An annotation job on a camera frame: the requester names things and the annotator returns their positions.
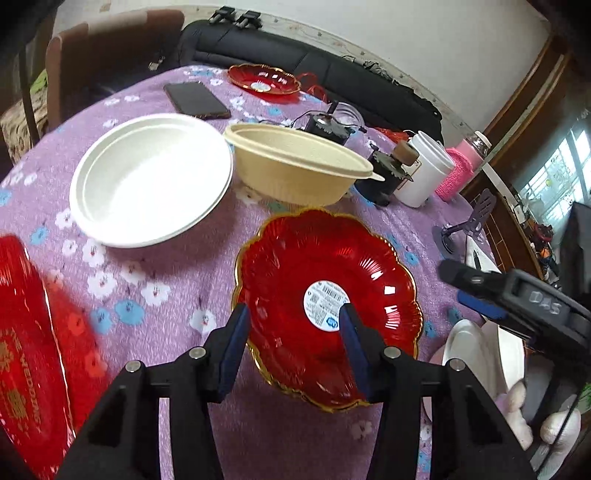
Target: smartphone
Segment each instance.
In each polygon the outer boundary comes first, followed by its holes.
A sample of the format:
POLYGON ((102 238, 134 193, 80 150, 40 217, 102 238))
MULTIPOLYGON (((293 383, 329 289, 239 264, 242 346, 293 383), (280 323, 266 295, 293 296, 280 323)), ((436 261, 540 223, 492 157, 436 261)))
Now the smartphone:
POLYGON ((230 118, 228 108, 201 82, 169 83, 164 91, 177 112, 201 119, 230 118))

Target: black clip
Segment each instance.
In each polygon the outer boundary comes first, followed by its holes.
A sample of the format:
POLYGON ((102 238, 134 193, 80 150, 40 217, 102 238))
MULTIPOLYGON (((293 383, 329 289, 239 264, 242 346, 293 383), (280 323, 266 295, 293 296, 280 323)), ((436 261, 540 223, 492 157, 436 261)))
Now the black clip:
POLYGON ((212 17, 209 19, 210 25, 215 25, 220 22, 234 23, 236 21, 236 9, 228 7, 227 5, 218 8, 212 17))
POLYGON ((244 30, 245 28, 251 27, 255 29, 259 29, 262 27, 261 22, 261 13, 255 12, 254 10, 249 10, 245 14, 242 14, 241 17, 234 22, 234 24, 240 28, 240 30, 244 30))

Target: beige bowl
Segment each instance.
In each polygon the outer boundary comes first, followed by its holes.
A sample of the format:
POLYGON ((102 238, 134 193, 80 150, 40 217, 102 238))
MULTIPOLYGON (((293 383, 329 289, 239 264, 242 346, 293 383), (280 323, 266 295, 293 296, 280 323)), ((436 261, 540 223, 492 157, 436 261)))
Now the beige bowl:
POLYGON ((282 202, 330 205, 357 179, 384 180, 352 150, 300 130, 235 124, 226 128, 224 137, 234 145, 242 181, 282 202))

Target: red glass plate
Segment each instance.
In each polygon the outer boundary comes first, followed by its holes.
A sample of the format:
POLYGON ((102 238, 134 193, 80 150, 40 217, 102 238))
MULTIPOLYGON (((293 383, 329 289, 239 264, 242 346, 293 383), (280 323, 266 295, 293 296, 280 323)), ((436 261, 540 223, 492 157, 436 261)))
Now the red glass plate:
POLYGON ((350 301, 386 345, 416 357, 423 315, 394 248, 349 215, 309 209, 269 220, 236 259, 233 303, 251 311, 265 380, 326 411, 364 404, 338 332, 350 301))
POLYGON ((291 73, 267 65, 232 65, 228 78, 239 87, 267 95, 291 95, 301 88, 300 81, 291 73))
POLYGON ((15 236, 0 238, 0 419, 33 473, 53 478, 72 415, 46 291, 15 236))

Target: window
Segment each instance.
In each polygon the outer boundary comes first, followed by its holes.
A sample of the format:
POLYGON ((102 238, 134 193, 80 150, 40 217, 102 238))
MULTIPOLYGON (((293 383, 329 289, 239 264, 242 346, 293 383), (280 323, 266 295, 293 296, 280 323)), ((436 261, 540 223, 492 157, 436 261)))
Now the window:
POLYGON ((560 146, 520 191, 538 223, 552 225, 559 240, 573 202, 590 204, 591 149, 585 130, 571 130, 560 146))

